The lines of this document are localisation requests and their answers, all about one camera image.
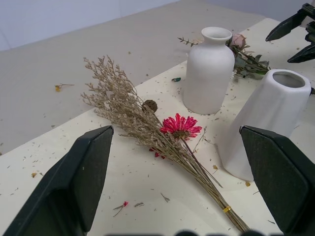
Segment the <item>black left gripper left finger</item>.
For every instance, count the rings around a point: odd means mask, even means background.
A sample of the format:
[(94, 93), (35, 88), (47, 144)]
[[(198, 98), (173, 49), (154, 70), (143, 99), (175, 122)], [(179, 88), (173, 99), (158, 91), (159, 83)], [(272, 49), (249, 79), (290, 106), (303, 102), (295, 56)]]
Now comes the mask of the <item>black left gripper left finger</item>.
[(103, 191), (113, 126), (86, 132), (43, 176), (3, 236), (86, 236)]

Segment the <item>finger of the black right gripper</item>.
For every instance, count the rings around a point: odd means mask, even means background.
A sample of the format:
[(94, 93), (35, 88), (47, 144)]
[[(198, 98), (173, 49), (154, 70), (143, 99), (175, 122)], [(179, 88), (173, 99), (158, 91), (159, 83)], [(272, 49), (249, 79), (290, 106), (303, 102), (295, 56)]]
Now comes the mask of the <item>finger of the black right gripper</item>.
[(300, 26), (308, 13), (304, 10), (299, 10), (296, 14), (279, 23), (266, 37), (265, 41), (273, 41), (289, 34), (293, 29)]
[(315, 43), (305, 47), (293, 57), (287, 60), (288, 63), (301, 63), (315, 59)]

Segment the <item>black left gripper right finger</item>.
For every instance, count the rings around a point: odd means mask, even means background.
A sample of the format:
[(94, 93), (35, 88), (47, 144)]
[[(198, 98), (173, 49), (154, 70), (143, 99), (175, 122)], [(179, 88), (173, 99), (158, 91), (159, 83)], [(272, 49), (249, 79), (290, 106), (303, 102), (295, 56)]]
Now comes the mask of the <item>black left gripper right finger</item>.
[(315, 164), (287, 137), (241, 126), (254, 181), (284, 236), (315, 236)]

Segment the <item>white tapered ceramic vase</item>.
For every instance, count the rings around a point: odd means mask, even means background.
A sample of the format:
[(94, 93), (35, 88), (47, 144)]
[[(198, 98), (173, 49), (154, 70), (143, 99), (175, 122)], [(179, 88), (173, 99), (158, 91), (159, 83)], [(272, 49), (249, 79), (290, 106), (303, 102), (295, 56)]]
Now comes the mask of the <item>white tapered ceramic vase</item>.
[(218, 143), (224, 169), (239, 179), (253, 181), (240, 127), (248, 125), (289, 137), (310, 94), (311, 83), (306, 77), (286, 69), (269, 70)]

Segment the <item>white bottle-shaped ceramic vase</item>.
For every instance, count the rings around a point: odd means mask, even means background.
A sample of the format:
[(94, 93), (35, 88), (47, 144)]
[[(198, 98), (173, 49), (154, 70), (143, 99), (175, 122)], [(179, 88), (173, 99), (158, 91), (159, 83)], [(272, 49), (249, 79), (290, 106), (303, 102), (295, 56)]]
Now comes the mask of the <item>white bottle-shaped ceramic vase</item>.
[(208, 115), (221, 109), (235, 57), (226, 46), (232, 38), (229, 30), (207, 27), (201, 34), (204, 41), (192, 47), (187, 60), (183, 104), (194, 113)]

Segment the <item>small red flower sprig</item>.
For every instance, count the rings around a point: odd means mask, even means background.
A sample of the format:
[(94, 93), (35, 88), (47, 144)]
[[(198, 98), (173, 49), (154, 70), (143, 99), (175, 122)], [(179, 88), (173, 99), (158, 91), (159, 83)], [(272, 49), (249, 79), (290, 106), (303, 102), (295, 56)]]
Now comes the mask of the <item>small red flower sprig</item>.
[(113, 217), (117, 216), (123, 210), (123, 208), (125, 208), (128, 204), (129, 204), (128, 201), (124, 201), (122, 205), (114, 208), (113, 210), (116, 210), (117, 212)]

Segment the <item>pink rose bouquet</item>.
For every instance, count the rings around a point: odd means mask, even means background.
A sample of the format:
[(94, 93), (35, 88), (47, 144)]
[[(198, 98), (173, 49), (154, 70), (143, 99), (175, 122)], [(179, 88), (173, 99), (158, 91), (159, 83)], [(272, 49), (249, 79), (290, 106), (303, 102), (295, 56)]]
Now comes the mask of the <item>pink rose bouquet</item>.
[(231, 72), (232, 76), (238, 77), (265, 75), (270, 70), (269, 61), (261, 60), (262, 55), (253, 56), (246, 52), (249, 45), (241, 34), (225, 36), (214, 32), (203, 37), (202, 42), (178, 38), (181, 43), (192, 47), (188, 61), (193, 65), (221, 73)]

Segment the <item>beige dried flower bundle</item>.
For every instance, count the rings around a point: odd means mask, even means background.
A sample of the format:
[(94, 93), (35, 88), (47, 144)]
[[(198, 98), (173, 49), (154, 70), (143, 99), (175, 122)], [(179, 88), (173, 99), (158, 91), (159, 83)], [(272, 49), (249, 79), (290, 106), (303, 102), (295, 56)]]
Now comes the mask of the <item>beige dried flower bundle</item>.
[[(203, 167), (195, 164), (188, 150), (181, 141), (175, 140), (170, 134), (160, 131), (163, 121), (160, 121), (152, 111), (142, 111), (143, 100), (127, 78), (120, 66), (109, 56), (102, 56), (96, 62), (84, 58), (85, 68), (92, 71), (97, 85), (88, 83), (91, 94), (83, 93), (83, 101), (96, 108), (95, 113), (111, 121), (121, 128), (123, 137), (134, 138), (138, 145), (147, 146), (157, 157), (167, 158), (189, 174), (212, 197), (223, 210), (230, 206), (219, 190), (218, 181)], [(224, 213), (231, 223), (242, 233), (250, 230), (243, 219), (231, 208)]]

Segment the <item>brown round seed pod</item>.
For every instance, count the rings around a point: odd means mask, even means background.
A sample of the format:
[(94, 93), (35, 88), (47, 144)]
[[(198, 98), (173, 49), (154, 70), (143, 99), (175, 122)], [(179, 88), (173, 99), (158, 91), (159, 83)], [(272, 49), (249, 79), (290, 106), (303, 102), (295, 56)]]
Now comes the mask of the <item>brown round seed pod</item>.
[(152, 111), (153, 113), (155, 113), (158, 109), (158, 105), (154, 100), (149, 99), (143, 102), (141, 108), (143, 112)]

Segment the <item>red dried daisy flower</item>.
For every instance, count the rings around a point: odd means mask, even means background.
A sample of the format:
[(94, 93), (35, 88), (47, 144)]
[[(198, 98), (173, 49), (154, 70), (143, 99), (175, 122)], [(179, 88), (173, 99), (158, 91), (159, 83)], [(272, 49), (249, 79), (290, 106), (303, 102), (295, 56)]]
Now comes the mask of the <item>red dried daisy flower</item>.
[(168, 117), (163, 120), (160, 131), (163, 134), (170, 134), (177, 141), (181, 141), (185, 145), (195, 164), (201, 169), (201, 164), (197, 161), (193, 151), (187, 144), (187, 141), (196, 138), (197, 135), (201, 133), (202, 127), (197, 126), (196, 124), (197, 120), (194, 117), (184, 117), (177, 113), (174, 118)]

